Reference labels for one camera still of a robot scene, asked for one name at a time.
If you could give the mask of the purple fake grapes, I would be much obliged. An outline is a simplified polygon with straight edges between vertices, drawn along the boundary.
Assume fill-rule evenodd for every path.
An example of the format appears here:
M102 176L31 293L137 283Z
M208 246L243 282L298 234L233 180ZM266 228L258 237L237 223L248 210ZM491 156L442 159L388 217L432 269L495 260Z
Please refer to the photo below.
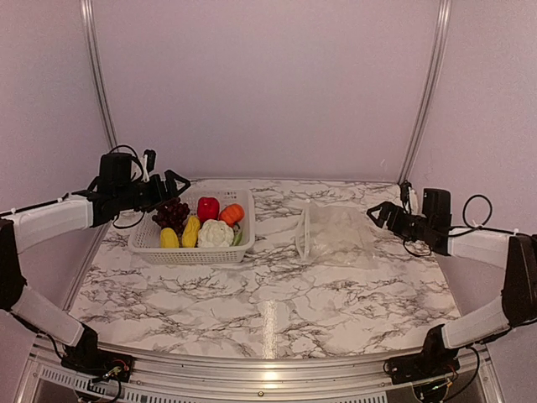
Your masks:
M181 234L189 215L190 208L188 204L183 203L179 197L176 197L158 207L157 212L152 216L152 220L161 229L170 228L177 234Z

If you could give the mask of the red fake fruit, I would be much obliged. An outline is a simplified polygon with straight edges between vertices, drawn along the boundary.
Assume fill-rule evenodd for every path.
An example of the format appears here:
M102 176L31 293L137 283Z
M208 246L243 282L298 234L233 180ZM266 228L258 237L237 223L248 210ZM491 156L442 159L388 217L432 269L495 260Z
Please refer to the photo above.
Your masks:
M196 209L200 222L217 220L220 213L220 202L212 196L203 196L198 200Z

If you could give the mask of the white plastic basket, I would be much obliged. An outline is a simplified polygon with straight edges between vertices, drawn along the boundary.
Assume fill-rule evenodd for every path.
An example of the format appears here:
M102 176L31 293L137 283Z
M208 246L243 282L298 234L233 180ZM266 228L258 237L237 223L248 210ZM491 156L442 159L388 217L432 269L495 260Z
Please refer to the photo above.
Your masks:
M180 198L188 204L190 212L195 214L198 199L202 196L214 196L222 208L233 203L241 205L245 217L239 222L242 231L241 242L237 246L225 248L178 248L162 249L160 247L160 227L151 216L145 217L131 230L128 247L131 252L139 254L150 264L231 264L242 261L245 253L255 242L255 214L253 194L248 189L190 188Z

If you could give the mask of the yellow fake corn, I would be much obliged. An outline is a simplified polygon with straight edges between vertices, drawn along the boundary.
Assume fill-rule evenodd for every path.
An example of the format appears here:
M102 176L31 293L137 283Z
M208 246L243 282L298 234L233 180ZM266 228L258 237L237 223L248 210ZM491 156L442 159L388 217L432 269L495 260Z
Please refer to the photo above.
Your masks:
M178 249L179 238L173 228L162 228L160 232L160 247L162 249Z
M200 219L197 216L190 216L181 235L181 246L183 248L194 248L197 244L200 229Z

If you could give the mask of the clear zip top bag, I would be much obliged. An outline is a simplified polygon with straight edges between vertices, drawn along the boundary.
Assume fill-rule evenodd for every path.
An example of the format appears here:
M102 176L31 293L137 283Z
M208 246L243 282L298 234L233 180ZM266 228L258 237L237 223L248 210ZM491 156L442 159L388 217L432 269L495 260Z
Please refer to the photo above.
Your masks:
M357 207L308 201L295 230L295 247L308 264L374 270L374 236Z

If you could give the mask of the orange fake pumpkin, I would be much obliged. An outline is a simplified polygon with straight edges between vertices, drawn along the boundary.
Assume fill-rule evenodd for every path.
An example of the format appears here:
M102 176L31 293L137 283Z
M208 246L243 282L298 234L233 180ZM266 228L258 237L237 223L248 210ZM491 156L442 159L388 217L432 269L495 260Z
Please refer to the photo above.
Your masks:
M219 220L223 221L229 227L233 227L245 217L245 211L241 205L234 203L225 207L219 216Z

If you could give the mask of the white fake cauliflower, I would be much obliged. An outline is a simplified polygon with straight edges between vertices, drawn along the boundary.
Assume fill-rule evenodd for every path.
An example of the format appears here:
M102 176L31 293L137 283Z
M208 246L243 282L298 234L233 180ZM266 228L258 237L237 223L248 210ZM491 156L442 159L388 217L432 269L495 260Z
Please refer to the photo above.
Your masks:
M223 221L209 219L205 221L198 232L199 248L230 247L234 240L234 232Z

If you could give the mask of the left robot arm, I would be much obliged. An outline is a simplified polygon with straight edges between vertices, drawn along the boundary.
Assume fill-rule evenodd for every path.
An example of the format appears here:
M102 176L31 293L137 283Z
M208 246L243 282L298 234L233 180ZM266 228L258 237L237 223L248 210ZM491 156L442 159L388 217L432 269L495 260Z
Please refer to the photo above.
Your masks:
M106 366L96 332L62 309L53 290L66 291L79 264L85 231L119 218L125 211L149 213L190 187L167 170L154 172L156 153L137 154L127 145L105 153L87 188L51 201L14 208L1 215L1 309L29 329L66 347L64 359L97 374Z

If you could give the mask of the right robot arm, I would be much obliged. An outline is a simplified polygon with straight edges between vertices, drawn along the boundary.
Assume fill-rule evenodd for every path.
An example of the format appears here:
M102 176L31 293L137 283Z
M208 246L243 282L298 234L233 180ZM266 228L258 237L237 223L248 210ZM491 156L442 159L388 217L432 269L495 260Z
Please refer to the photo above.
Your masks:
M486 223L452 222L451 193L426 188L415 210L410 188L400 203L383 201L367 211L404 245L420 242L441 261L462 316L427 332L416 369L432 376L459 348L500 338L536 320L536 237Z

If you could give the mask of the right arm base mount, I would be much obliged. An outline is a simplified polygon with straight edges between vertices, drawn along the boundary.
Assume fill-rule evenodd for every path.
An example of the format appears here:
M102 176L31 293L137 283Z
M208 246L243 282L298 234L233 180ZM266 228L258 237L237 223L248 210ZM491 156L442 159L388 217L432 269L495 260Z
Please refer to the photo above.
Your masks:
M418 353L387 359L383 371L394 385L441 376L460 368L458 352L458 348L447 348L439 333L432 333L425 337Z

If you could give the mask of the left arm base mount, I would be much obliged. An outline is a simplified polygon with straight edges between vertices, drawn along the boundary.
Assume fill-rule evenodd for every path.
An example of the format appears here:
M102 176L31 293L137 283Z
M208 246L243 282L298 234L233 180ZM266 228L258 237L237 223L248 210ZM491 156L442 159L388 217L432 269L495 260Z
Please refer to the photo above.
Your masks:
M103 350L97 346L97 335L83 335L75 346L64 346L61 364L83 374L89 374L95 382L117 378L122 383L130 380L133 356Z

